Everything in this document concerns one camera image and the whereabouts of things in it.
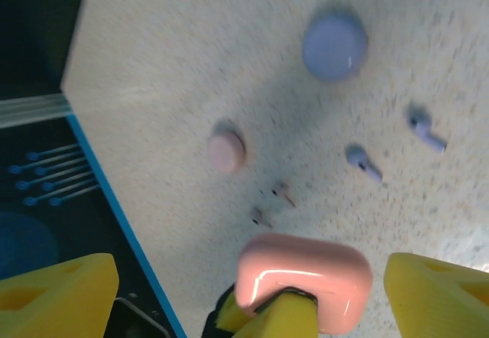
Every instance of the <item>white tabletop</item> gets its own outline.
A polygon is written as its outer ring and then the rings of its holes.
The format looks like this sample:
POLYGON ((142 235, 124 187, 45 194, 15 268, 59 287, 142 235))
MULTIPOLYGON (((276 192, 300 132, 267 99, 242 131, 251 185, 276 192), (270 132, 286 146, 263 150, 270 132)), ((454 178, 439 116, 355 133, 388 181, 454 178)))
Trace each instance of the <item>white tabletop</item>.
POLYGON ((374 289, 349 337, 397 337, 382 286, 391 252, 489 269, 487 0, 85 0, 63 89, 188 337, 264 229, 336 240, 371 262, 374 289), (361 72, 313 78, 311 18, 351 5, 369 37, 361 72), (425 105, 443 155, 406 126, 425 105), (246 167, 212 169, 214 127, 238 128, 246 167), (345 160, 362 144, 378 185, 345 160), (290 185, 297 208, 276 199, 290 185))

